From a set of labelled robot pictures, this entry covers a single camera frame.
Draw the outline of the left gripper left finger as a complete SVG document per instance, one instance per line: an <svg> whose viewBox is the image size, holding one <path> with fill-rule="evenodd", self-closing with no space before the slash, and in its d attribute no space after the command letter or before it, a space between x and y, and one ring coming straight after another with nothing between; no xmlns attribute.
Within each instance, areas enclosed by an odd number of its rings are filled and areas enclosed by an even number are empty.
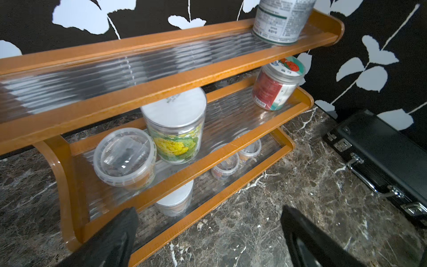
<svg viewBox="0 0 427 267"><path fill-rule="evenodd" d="M127 267L139 225L134 207L119 213L59 267Z"/></svg>

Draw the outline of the clear tub orange label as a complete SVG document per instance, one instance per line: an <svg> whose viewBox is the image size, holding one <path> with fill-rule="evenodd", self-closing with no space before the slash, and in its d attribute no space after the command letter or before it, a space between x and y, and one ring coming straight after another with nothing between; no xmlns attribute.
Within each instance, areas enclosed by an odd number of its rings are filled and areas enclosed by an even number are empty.
<svg viewBox="0 0 427 267"><path fill-rule="evenodd" d="M108 134L97 145L93 167L104 183L126 190L147 188L155 178L157 147L153 138L137 128Z"/></svg>

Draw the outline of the strawberry lid red jar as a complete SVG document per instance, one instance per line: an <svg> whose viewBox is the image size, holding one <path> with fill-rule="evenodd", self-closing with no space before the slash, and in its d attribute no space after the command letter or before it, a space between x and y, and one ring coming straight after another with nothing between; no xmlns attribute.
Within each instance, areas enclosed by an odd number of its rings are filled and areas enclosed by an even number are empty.
<svg viewBox="0 0 427 267"><path fill-rule="evenodd" d="M254 102L265 110L280 110L305 73L305 66L294 56L262 66L252 89Z"/></svg>

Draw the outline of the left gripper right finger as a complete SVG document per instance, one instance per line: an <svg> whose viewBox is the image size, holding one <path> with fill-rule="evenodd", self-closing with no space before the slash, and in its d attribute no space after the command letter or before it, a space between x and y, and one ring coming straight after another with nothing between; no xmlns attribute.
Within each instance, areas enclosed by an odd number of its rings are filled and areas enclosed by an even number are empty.
<svg viewBox="0 0 427 267"><path fill-rule="evenodd" d="M284 205L280 222L293 266L364 266L296 208Z"/></svg>

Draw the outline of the white-lid green label jar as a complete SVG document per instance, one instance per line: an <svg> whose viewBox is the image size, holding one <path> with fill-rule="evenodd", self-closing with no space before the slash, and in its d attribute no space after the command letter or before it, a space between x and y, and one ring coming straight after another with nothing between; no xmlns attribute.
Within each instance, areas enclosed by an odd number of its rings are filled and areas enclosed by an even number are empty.
<svg viewBox="0 0 427 267"><path fill-rule="evenodd" d="M202 88L144 105L140 110L163 161L185 164L198 154L207 110Z"/></svg>

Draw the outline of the orange three-tier wooden shelf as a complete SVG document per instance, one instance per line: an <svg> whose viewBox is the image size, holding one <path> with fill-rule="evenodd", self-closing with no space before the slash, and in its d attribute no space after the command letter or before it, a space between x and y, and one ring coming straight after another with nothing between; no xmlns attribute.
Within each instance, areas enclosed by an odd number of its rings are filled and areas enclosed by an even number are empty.
<svg viewBox="0 0 427 267"><path fill-rule="evenodd" d="M49 163L69 250L128 213L136 266L294 149L281 126L314 100L280 73L345 26L313 10L296 43L273 46L253 24L1 60L1 154L32 145Z"/></svg>

